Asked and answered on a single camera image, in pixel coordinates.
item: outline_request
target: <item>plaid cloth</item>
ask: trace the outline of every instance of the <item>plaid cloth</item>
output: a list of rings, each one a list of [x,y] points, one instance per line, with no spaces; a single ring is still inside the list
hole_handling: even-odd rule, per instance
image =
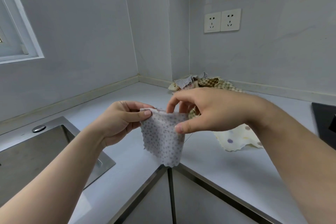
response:
[[[237,89],[231,82],[224,81],[220,77],[214,78],[201,78],[197,80],[199,87],[209,87],[209,88],[217,88],[217,89],[224,89],[224,90],[231,90],[236,92],[243,92],[240,89]],[[188,114],[188,118],[192,119],[196,117],[195,108],[190,111]]]

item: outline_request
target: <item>metal button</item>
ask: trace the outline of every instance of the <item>metal button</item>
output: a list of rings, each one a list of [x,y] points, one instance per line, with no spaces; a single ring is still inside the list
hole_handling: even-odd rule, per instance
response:
[[[45,125],[39,125],[39,126],[33,128],[31,131],[32,131],[33,133],[38,133],[38,132],[41,132],[42,130],[44,130],[45,128],[46,128]]]

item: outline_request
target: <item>outlet plate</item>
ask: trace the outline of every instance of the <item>outlet plate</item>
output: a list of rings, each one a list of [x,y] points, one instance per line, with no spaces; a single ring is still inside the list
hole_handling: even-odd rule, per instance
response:
[[[221,12],[204,15],[204,33],[221,30]]]
[[[240,28],[240,17],[242,10],[240,8],[223,11],[221,14],[221,31],[233,31]]]

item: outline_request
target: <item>stainless steel edge strip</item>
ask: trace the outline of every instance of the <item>stainless steel edge strip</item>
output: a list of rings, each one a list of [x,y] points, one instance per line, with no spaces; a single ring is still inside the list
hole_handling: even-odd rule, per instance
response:
[[[167,171],[167,167],[161,165],[155,172],[145,181],[145,183],[133,194],[133,196],[122,206],[108,224],[123,223],[130,213],[137,207],[141,200],[148,194],[153,186]]]
[[[183,164],[179,164],[177,167],[174,167],[174,170],[178,171],[180,174],[184,175],[191,181],[200,185],[202,188],[206,189],[208,192],[212,193],[216,197],[220,198],[227,204],[231,205],[241,213],[245,214],[247,217],[251,218],[259,224],[282,224],[278,220],[272,218],[271,216],[265,214],[249,203],[241,200],[237,196],[228,192],[227,190],[219,187],[212,181],[206,179],[205,177],[199,175],[195,171],[186,167]]]
[[[174,197],[174,185],[173,185],[173,171],[172,171],[172,169],[168,168],[167,173],[168,173],[168,183],[169,183],[171,215],[172,215],[172,218],[173,218],[173,224],[176,224],[175,197]]]

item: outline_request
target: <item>fingernail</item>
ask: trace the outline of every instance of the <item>fingernail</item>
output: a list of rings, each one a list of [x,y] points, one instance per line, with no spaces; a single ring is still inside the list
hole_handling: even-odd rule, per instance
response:
[[[150,116],[151,114],[152,114],[152,112],[150,110],[145,111],[145,116]]]
[[[178,133],[182,133],[182,132],[183,132],[183,131],[182,131],[182,126],[181,126],[180,124],[177,124],[177,125],[175,126],[175,131],[178,132]]]

